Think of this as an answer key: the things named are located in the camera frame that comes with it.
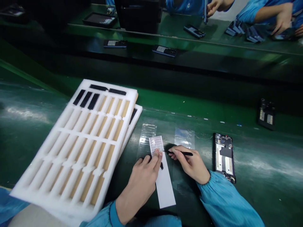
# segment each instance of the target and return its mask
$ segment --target blue sleeve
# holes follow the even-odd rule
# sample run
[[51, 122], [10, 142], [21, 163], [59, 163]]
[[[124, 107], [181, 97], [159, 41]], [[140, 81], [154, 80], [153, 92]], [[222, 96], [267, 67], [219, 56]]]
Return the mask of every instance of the blue sleeve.
[[11, 197], [10, 191], [0, 187], [0, 226], [6, 226], [17, 213], [29, 205], [29, 203]]
[[116, 200], [107, 204], [89, 223], [82, 222], [80, 227], [123, 227], [116, 211]]
[[115, 2], [114, 2], [114, 0], [106, 0], [106, 4], [114, 6]]
[[299, 12], [303, 9], [303, 1], [302, 0], [295, 0], [293, 2], [293, 14]]
[[303, 12], [296, 17], [293, 23], [295, 29], [298, 29], [301, 25], [303, 25]]
[[197, 183], [205, 209], [215, 226], [264, 226], [253, 207], [239, 194], [222, 174], [210, 171], [211, 178], [205, 185]]
[[269, 0], [249, 0], [247, 5], [237, 15], [240, 21], [253, 24], [256, 18], [257, 12], [263, 8]]

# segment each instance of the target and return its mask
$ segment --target blue uniform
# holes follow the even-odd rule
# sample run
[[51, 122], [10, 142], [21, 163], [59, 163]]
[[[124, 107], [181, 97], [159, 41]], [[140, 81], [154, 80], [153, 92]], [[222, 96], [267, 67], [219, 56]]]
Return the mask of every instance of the blue uniform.
[[[244, 9], [237, 15], [240, 21], [253, 24], [257, 12], [265, 6], [281, 5], [293, 2], [293, 14], [303, 9], [303, 0], [250, 0]], [[294, 22], [294, 27], [300, 27], [300, 20]], [[276, 24], [276, 16], [262, 22], [262, 24]]]
[[[175, 6], [174, 0], [166, 0], [166, 9], [170, 13], [185, 15], [204, 15], [204, 2], [211, 3], [212, 0], [183, 0], [179, 6]], [[106, 0], [107, 5], [114, 5], [114, 0]]]
[[[210, 171], [211, 178], [205, 185], [197, 183], [201, 191], [200, 200], [211, 216], [215, 226], [224, 227], [259, 227], [264, 223], [253, 207], [238, 193], [236, 188], [223, 175]], [[89, 223], [82, 222], [80, 227], [123, 226], [119, 221], [116, 202], [110, 202]], [[180, 218], [163, 215], [151, 218], [147, 223], [128, 223], [126, 226], [165, 226], [181, 227]]]

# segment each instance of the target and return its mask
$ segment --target black adhesive strip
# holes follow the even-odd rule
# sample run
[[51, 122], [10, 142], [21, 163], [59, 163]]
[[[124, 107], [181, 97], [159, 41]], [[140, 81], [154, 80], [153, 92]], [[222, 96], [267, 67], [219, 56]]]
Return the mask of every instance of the black adhesive strip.
[[89, 100], [91, 95], [92, 95], [92, 92], [90, 92], [90, 91], [86, 94], [86, 96], [84, 97], [84, 99], [80, 105], [82, 108], [84, 108], [86, 106], [87, 101]]
[[75, 99], [75, 101], [73, 103], [74, 105], [76, 105], [76, 106], [78, 105], [78, 103], [79, 103], [80, 99], [82, 98], [84, 92], [85, 92], [85, 90], [83, 90], [83, 89], [79, 92], [77, 98]]
[[92, 100], [91, 100], [91, 103], [88, 105], [88, 109], [90, 109], [90, 110], [92, 110], [94, 107], [95, 107], [95, 105], [96, 105], [96, 102], [97, 102], [97, 100], [98, 100], [98, 98], [99, 98], [99, 95], [100, 94], [94, 94], [94, 96], [93, 96], [93, 98], [92, 98]]
[[106, 87], [102, 87], [102, 86], [94, 85], [94, 84], [91, 84], [91, 85], [89, 86], [89, 88], [93, 88], [93, 89], [97, 89], [97, 90], [102, 90], [102, 91], [108, 90]]
[[132, 117], [130, 118], [129, 124], [132, 122], [134, 116], [136, 115], [136, 112], [137, 112], [137, 109], [135, 108], [135, 109], [133, 110]]
[[125, 91], [120, 91], [120, 90], [116, 90], [116, 89], [112, 89], [112, 88], [109, 89], [109, 92], [116, 93], [116, 94], [119, 94], [119, 95], [126, 95]]

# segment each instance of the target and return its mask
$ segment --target transparent plastic sheet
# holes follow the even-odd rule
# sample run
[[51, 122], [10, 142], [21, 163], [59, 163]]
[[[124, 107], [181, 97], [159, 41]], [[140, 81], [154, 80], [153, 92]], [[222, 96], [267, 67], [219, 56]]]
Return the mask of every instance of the transparent plastic sheet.
[[142, 131], [140, 135], [139, 148], [137, 153], [137, 159], [144, 158], [151, 153], [149, 146], [149, 138], [155, 137], [157, 132], [158, 120], [154, 118], [144, 118], [142, 124]]
[[195, 131], [177, 128], [175, 130], [175, 144], [183, 145], [188, 149], [195, 149]]

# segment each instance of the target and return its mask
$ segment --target black stylus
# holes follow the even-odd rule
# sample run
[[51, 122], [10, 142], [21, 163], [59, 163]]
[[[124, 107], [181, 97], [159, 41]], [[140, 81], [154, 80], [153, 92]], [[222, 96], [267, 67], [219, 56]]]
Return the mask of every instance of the black stylus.
[[[173, 152], [171, 152], [171, 151], [164, 151], [164, 152], [166, 152], [166, 153], [168, 153], [168, 154], [173, 154]], [[181, 151], [181, 153], [184, 154], [184, 155], [193, 156], [193, 154], [190, 153], [190, 152], [182, 152], [182, 151]]]

